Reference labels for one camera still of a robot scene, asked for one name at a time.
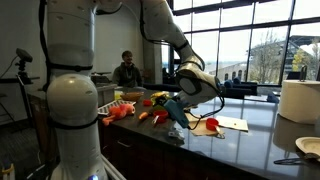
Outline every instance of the kitchen counter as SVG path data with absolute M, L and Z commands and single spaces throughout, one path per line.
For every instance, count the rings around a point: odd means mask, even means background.
M 180 128 L 179 124 L 168 120 L 155 128 L 152 118 L 138 121 L 141 112 L 150 107 L 142 106 L 142 100 L 149 98 L 155 91 L 146 91 L 135 105 L 136 113 L 122 120 L 112 122 L 108 128 L 126 130 L 134 136 L 145 138 L 150 144 L 159 144 L 164 151 L 174 151 L 178 155 L 194 157 L 205 162 L 207 167 L 228 175 L 231 179 L 317 179 L 320 177 L 320 163 L 303 165 L 276 165 L 275 160 L 300 157 L 303 153 L 296 147 L 299 137 L 315 136 L 313 125 L 297 124 L 278 115 L 278 105 L 238 99 L 225 99 L 225 107 L 216 115 L 247 120 L 249 131 L 242 132 L 228 128 L 225 139 L 214 136 L 194 136 L 183 129 L 184 141 L 168 137 L 171 128 Z M 205 114 L 220 108 L 218 98 L 200 104 L 192 109 L 193 114 Z

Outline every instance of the countertop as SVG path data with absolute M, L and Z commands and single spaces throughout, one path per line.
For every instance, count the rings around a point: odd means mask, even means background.
M 111 123 L 111 126 L 125 128 L 170 146 L 194 152 L 215 162 L 249 172 L 267 179 L 319 179 L 320 163 L 303 165 L 276 165 L 275 160 L 300 157 L 303 153 L 296 147 L 299 137 L 314 137 L 314 125 L 298 124 L 278 115 L 278 105 L 239 99 L 225 99 L 225 107 L 215 116 L 226 116 L 247 120 L 249 131 L 242 132 L 228 128 L 225 139 L 212 136 L 194 136 L 188 129 L 182 129 L 185 140 L 168 137 L 168 131 L 178 123 L 168 120 L 153 128 L 152 118 L 138 121 L 138 115 L 150 107 L 142 106 L 142 100 L 155 91 L 146 91 L 136 103 L 136 114 Z M 192 109 L 193 114 L 205 114 L 220 107 L 215 98 Z

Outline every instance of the dark jacket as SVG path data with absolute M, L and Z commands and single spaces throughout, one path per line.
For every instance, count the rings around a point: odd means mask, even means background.
M 126 67 L 124 62 L 121 63 L 113 72 L 112 82 L 123 87 L 142 86 L 142 78 L 139 69 L 132 63 Z

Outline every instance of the wall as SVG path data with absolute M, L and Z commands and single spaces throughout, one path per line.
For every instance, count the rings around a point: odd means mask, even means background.
M 0 74 L 16 56 L 16 48 L 26 50 L 33 57 L 33 62 L 26 65 L 26 72 L 29 76 L 40 77 L 33 85 L 26 87 L 28 91 L 41 88 L 46 80 L 45 58 L 39 40 L 38 6 L 39 0 L 0 2 Z M 138 21 L 126 7 L 113 15 L 97 16 L 93 71 L 112 72 L 122 61 L 122 51 L 127 49 L 133 52 L 136 65 L 143 69 L 142 38 L 138 27 Z M 14 77 L 17 72 L 18 67 L 13 65 L 3 78 Z M 0 84 L 0 92 L 8 95 L 1 102 L 14 118 L 26 119 L 18 84 Z M 8 117 L 0 116 L 0 125 L 8 122 Z

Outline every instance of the plate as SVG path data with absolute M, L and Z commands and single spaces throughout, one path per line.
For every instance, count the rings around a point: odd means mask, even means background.
M 304 153 L 313 152 L 320 155 L 320 138 L 301 137 L 296 140 L 296 145 Z
M 132 102 L 132 101 L 123 101 L 123 100 L 116 100 L 116 101 L 112 101 L 104 106 L 101 106 L 98 108 L 98 114 L 101 115 L 108 115 L 109 114 L 109 108 L 112 106 L 119 106 L 120 104 L 132 104 L 134 105 L 136 102 Z

